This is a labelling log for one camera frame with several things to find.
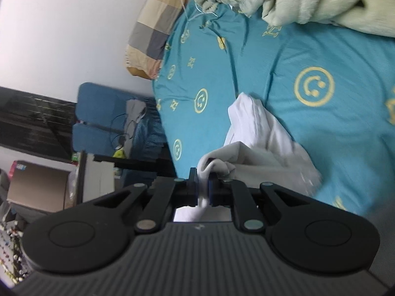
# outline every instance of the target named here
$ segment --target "blue bed sheet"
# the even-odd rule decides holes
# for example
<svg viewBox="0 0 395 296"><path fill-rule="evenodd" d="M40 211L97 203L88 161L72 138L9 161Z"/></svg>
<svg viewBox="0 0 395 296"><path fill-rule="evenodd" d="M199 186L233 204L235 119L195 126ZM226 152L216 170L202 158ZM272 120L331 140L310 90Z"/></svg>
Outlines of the blue bed sheet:
<svg viewBox="0 0 395 296"><path fill-rule="evenodd" d="M189 2L188 18L197 14ZM179 177L221 147L228 106L261 99L323 176L316 199L364 214L395 194L395 40L308 23L270 27L221 4L183 14L153 82Z"/></svg>

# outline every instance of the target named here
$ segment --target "yellow smiley face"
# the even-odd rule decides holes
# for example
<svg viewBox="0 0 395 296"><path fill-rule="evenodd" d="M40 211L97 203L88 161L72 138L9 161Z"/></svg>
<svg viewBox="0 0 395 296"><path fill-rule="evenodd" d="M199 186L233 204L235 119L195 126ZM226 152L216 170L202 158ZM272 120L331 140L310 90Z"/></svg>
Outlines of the yellow smiley face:
<svg viewBox="0 0 395 296"><path fill-rule="evenodd" d="M182 144L180 139L176 139L173 144L173 154L175 160L180 160L182 153Z"/></svg>
<svg viewBox="0 0 395 296"><path fill-rule="evenodd" d="M175 73L175 65L172 65L170 67L169 74L167 75L167 78L170 80L174 76L174 73Z"/></svg>
<svg viewBox="0 0 395 296"><path fill-rule="evenodd" d="M320 107L326 104L335 92L332 75L320 67L308 67L295 80L296 98L306 106Z"/></svg>
<svg viewBox="0 0 395 296"><path fill-rule="evenodd" d="M208 98L207 90L204 88L200 89L194 101L196 113L202 113L206 109Z"/></svg>

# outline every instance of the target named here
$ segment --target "pillow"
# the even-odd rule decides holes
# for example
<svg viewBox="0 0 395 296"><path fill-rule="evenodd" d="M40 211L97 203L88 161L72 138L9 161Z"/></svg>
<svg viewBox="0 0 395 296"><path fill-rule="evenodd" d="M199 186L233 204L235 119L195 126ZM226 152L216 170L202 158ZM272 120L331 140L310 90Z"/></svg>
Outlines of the pillow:
<svg viewBox="0 0 395 296"><path fill-rule="evenodd" d="M142 78L157 77L167 38L182 11L181 0L145 2L126 47L125 60L129 72Z"/></svg>

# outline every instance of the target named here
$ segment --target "circular pad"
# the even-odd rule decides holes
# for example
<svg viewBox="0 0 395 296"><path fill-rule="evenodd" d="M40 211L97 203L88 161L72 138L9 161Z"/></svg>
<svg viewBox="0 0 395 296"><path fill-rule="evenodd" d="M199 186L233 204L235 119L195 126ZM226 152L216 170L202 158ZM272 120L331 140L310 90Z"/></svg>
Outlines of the circular pad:
<svg viewBox="0 0 395 296"><path fill-rule="evenodd" d="M320 220L306 227L306 236L322 246L340 246L351 238L351 230L338 221Z"/></svg>
<svg viewBox="0 0 395 296"><path fill-rule="evenodd" d="M59 247L78 247L90 242L95 235L92 226L85 222L69 221L55 226L49 240Z"/></svg>

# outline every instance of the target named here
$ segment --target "white cloth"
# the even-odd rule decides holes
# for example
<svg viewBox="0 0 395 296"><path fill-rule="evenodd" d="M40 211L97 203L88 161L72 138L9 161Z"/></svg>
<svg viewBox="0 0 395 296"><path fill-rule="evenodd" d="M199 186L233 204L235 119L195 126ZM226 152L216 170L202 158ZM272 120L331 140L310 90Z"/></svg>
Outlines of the white cloth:
<svg viewBox="0 0 395 296"><path fill-rule="evenodd" d="M333 21L357 31L395 37L395 0L362 2L364 7L355 6L333 18Z"/></svg>
<svg viewBox="0 0 395 296"><path fill-rule="evenodd" d="M207 180L211 172L226 179L243 181L259 188L272 182L298 193L311 196L321 184L307 152L268 112L260 100L241 93L228 109L231 127L225 146L204 155L198 165L200 200L197 207L177 210L175 221L230 220L228 208L216 207L207 200Z"/></svg>

